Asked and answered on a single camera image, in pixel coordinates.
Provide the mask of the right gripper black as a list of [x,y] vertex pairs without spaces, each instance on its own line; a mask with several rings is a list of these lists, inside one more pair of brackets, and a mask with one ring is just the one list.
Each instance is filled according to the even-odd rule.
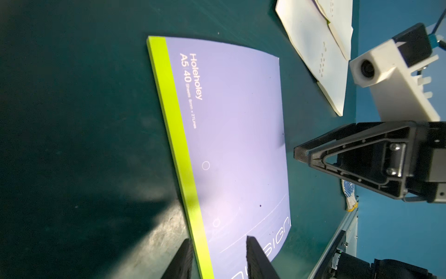
[[368,122],[294,148],[309,167],[404,202],[446,202],[446,123]]

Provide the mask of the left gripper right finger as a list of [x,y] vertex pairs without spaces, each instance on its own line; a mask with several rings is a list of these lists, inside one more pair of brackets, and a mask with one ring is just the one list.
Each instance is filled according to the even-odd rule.
[[259,242],[253,236],[247,236],[246,259],[249,279],[279,279]]

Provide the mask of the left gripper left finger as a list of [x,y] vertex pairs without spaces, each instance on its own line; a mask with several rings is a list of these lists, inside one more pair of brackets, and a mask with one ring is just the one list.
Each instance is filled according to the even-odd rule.
[[193,244],[187,238],[183,241],[161,279],[191,279]]

